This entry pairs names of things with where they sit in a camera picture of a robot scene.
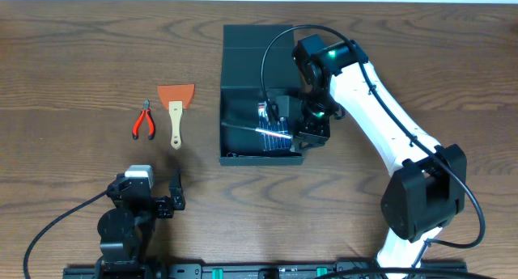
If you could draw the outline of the screwdriver set case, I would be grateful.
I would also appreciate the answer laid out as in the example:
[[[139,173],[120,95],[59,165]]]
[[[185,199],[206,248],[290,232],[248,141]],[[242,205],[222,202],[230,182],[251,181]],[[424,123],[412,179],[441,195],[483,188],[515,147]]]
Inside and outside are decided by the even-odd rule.
[[[258,132],[261,134],[263,151],[289,150],[292,137],[289,134],[288,120],[280,116],[277,121],[269,118],[266,102],[260,102],[257,106]]]

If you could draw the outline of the orange scraper with wooden handle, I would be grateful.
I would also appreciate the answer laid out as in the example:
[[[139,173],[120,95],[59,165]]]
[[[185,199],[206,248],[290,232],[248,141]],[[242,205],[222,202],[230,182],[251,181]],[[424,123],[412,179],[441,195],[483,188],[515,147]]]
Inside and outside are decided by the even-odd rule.
[[[195,85],[161,85],[157,86],[157,92],[162,105],[168,110],[172,125],[171,146],[174,150],[179,150],[182,146],[181,140],[181,119],[183,111],[190,106],[193,101]]]

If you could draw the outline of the steel claw hammer black grip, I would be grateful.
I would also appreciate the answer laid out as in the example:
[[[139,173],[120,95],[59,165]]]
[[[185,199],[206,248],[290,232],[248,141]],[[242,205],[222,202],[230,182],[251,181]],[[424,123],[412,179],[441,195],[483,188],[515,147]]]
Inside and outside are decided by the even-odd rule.
[[[278,132],[274,132],[274,131],[271,131],[268,129],[258,128],[258,127],[253,128],[253,127],[247,127],[247,126],[243,126],[243,125],[233,125],[233,124],[229,124],[227,122],[221,122],[221,125],[223,127],[227,127],[227,128],[241,129],[241,130],[261,133],[261,134],[265,134],[266,136],[271,136],[271,137],[278,137],[278,138],[289,139],[289,140],[291,140],[293,138],[290,134],[278,133]]]

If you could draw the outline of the small silver wrench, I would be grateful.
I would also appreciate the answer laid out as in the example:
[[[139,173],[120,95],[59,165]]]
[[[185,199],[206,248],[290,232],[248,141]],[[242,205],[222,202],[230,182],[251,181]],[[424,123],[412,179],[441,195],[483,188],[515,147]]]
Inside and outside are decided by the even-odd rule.
[[[261,158],[261,156],[257,156],[257,155],[238,154],[238,153],[234,153],[234,152],[228,152],[226,157],[227,158],[244,158],[244,159]]]

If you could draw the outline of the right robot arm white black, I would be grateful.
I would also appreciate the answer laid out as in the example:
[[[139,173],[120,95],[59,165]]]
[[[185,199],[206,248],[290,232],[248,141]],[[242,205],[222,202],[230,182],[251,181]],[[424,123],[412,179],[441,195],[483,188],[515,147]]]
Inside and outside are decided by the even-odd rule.
[[[419,268],[436,236],[465,207],[467,158],[421,129],[390,95],[353,40],[299,40],[295,64],[312,87],[312,129],[337,109],[356,121],[390,176],[380,208],[389,231],[376,255],[381,268]]]

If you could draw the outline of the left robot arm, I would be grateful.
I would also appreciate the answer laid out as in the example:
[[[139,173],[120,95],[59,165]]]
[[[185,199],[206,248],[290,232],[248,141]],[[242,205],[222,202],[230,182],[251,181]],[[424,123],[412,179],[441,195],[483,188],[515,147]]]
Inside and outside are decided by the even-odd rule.
[[[168,196],[153,197],[155,183],[150,165],[132,165],[116,175],[106,196],[114,208],[97,224],[104,265],[100,278],[166,278],[168,268],[160,259],[148,257],[146,250],[159,219],[172,218],[185,208],[180,171],[168,182]]]

